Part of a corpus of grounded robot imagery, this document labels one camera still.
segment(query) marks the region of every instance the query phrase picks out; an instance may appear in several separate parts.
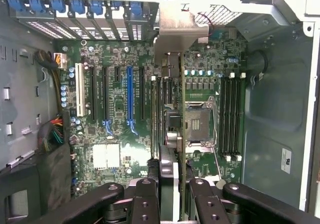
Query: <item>white label sticker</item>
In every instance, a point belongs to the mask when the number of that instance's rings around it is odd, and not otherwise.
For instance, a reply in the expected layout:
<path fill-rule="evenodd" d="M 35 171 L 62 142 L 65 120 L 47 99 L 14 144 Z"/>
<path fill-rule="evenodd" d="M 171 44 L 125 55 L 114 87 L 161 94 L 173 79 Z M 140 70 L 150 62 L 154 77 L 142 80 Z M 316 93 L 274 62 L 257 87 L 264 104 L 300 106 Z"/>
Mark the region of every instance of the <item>white label sticker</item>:
<path fill-rule="evenodd" d="M 291 168 L 291 151 L 282 148 L 281 170 L 290 174 Z"/>

